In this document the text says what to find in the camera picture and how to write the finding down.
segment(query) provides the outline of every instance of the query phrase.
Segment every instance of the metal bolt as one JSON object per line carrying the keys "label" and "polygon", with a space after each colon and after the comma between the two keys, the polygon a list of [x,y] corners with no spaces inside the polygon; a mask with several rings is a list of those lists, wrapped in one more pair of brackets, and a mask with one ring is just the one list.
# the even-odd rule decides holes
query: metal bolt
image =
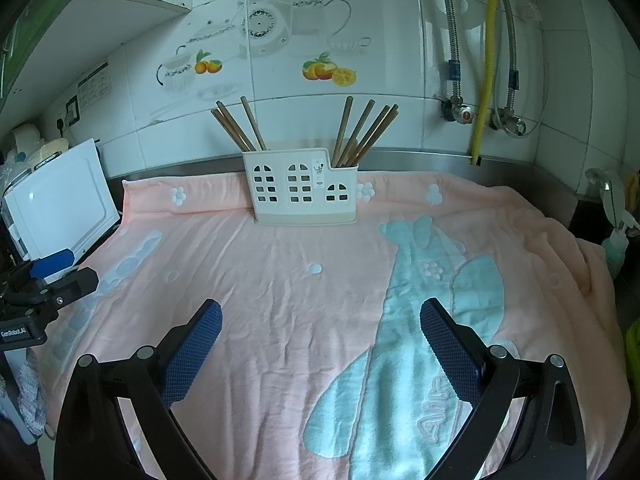
{"label": "metal bolt", "polygon": [[149,359],[154,354],[154,348],[152,346],[143,346],[136,352],[138,359]]}
{"label": "metal bolt", "polygon": [[551,356],[551,359],[549,360],[551,361],[551,364],[556,368],[562,368],[564,366],[564,359],[562,359],[559,355],[553,354]]}
{"label": "metal bolt", "polygon": [[82,368],[86,368],[91,362],[94,360],[94,357],[90,354],[84,354],[81,358],[78,359],[78,366]]}
{"label": "metal bolt", "polygon": [[493,345],[489,348],[489,352],[491,352],[492,356],[497,357],[498,359],[504,359],[507,357],[507,349],[504,346]]}

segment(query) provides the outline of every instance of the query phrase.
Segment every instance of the kitchen wall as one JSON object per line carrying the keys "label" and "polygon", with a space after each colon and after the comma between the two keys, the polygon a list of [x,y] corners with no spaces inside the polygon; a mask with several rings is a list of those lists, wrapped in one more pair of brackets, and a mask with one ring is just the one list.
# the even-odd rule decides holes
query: kitchen wall
{"label": "kitchen wall", "polygon": [[536,163],[581,194],[588,168],[640,168],[640,52],[607,0],[538,0],[549,63]]}
{"label": "kitchen wall", "polygon": [[[485,1],[455,0],[463,96],[473,106],[482,85]],[[531,0],[511,2],[520,70],[516,113],[534,128],[542,113],[540,16]],[[499,102],[508,76],[503,31]],[[82,100],[80,120],[64,134],[75,142],[100,139],[105,172],[114,177],[237,153],[209,109],[222,100],[248,130],[242,95],[269,148],[329,147],[351,94],[349,128],[369,98],[376,101],[374,113],[384,104],[399,105],[379,146],[466,152],[471,126],[440,119],[438,97],[451,92],[448,59],[443,0],[193,0],[189,14],[99,60],[38,125],[47,138],[57,136],[56,120],[68,114],[79,85],[95,81],[93,98]],[[203,73],[197,73],[203,64],[194,68],[199,60],[208,63]],[[325,63],[323,76],[335,66],[346,70],[341,79],[309,80],[303,69],[314,60]],[[487,129],[482,154],[533,160],[537,143],[537,130],[512,139]]]}

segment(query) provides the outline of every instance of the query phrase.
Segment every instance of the wooden chopstick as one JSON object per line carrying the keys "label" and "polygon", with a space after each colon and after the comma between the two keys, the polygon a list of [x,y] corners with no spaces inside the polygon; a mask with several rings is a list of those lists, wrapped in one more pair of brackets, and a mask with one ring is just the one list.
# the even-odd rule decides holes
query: wooden chopstick
{"label": "wooden chopstick", "polygon": [[226,106],[222,103],[222,101],[216,101],[216,104],[218,105],[219,110],[222,112],[222,114],[224,115],[225,119],[227,120],[227,122],[231,126],[231,129],[233,131],[235,131],[235,133],[238,135],[238,137],[240,137],[242,139],[242,142],[244,142],[247,145],[247,147],[249,148],[249,151],[250,152],[254,152],[255,151],[255,146],[252,145],[251,141],[244,134],[244,131],[242,131],[242,128],[238,125],[238,123],[236,123],[236,120],[229,113],[229,110],[226,109]]}
{"label": "wooden chopstick", "polygon": [[267,147],[264,144],[264,140],[260,134],[260,130],[258,129],[258,123],[255,122],[254,114],[251,112],[251,108],[249,108],[249,102],[246,100],[246,97],[242,96],[240,98],[242,102],[242,106],[244,107],[244,111],[246,112],[246,116],[251,123],[251,128],[254,131],[255,138],[258,139],[258,144],[260,144],[260,149],[264,152],[267,150]]}
{"label": "wooden chopstick", "polygon": [[340,157],[340,149],[342,147],[342,140],[344,139],[344,131],[347,129],[347,122],[349,121],[349,114],[351,113],[351,104],[353,103],[353,97],[348,96],[344,102],[344,110],[342,111],[342,120],[340,121],[340,129],[338,129],[338,136],[335,139],[334,155],[331,158],[331,167],[336,168],[338,158]]}
{"label": "wooden chopstick", "polygon": [[244,142],[236,135],[236,133],[231,129],[229,123],[226,122],[224,116],[220,113],[220,110],[216,110],[215,108],[211,111],[212,115],[218,120],[220,126],[222,126],[223,130],[227,132],[229,137],[236,143],[238,148],[240,148],[241,152],[248,152],[249,148],[244,145]]}
{"label": "wooden chopstick", "polygon": [[356,146],[356,149],[353,150],[351,152],[351,155],[349,157],[349,160],[347,160],[347,162],[345,162],[344,166],[347,168],[349,166],[353,165],[353,162],[358,158],[358,155],[360,154],[360,152],[362,151],[362,149],[364,148],[364,146],[366,145],[367,142],[369,142],[369,139],[371,138],[371,136],[375,133],[376,128],[378,126],[380,126],[380,123],[382,122],[382,120],[386,117],[386,114],[389,112],[389,106],[385,105],[382,108],[382,111],[378,114],[378,116],[376,117],[376,120],[373,121],[373,124],[371,125],[371,127],[367,130],[367,133],[364,134],[364,137],[362,137],[362,140],[360,141],[360,143]]}
{"label": "wooden chopstick", "polygon": [[336,165],[337,168],[341,168],[342,165],[349,158],[349,154],[351,153],[351,150],[355,147],[356,142],[358,140],[358,134],[360,133],[360,130],[364,126],[364,123],[367,120],[367,117],[369,117],[369,114],[371,113],[371,109],[373,108],[374,104],[376,104],[376,102],[373,99],[370,99],[369,102],[367,103],[367,106],[364,108],[364,111],[360,116],[360,119],[358,120],[358,124],[356,124],[356,127],[353,130],[351,137],[349,138],[349,142],[347,142],[347,145],[344,147],[344,151],[342,152],[342,155],[338,159],[338,163]]}
{"label": "wooden chopstick", "polygon": [[363,147],[361,152],[358,154],[358,157],[354,161],[353,165],[356,166],[363,156],[367,154],[367,152],[371,149],[371,147],[375,144],[375,142],[380,138],[380,136],[385,132],[388,126],[392,123],[392,121],[398,116],[398,109],[389,110],[389,113],[385,116],[385,118],[380,123],[380,126],[377,127],[376,131],[373,133],[369,141]]}

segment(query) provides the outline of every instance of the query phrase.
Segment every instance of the white dot on towel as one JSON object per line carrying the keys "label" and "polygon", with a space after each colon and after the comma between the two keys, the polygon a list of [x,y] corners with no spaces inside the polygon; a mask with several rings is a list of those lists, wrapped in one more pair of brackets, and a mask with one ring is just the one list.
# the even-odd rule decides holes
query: white dot on towel
{"label": "white dot on towel", "polygon": [[179,273],[177,270],[170,270],[170,271],[166,274],[166,277],[164,278],[164,280],[165,280],[167,283],[174,282],[175,280],[177,280],[177,279],[178,279],[178,275],[179,275],[179,274],[180,274],[180,273]]}
{"label": "white dot on towel", "polygon": [[549,286],[551,288],[558,288],[560,286],[560,276],[556,273],[549,275]]}

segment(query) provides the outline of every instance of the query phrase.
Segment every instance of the yellow hose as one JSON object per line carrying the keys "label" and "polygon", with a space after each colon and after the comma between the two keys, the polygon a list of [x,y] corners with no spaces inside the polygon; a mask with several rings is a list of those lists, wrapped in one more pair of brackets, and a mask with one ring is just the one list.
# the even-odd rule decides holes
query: yellow hose
{"label": "yellow hose", "polygon": [[474,121],[471,133],[471,164],[478,165],[480,158],[480,145],[482,133],[486,123],[486,115],[491,106],[491,97],[494,90],[495,71],[495,16],[498,11],[498,0],[488,0],[486,6],[486,27],[484,29],[484,84],[480,98],[480,109]]}

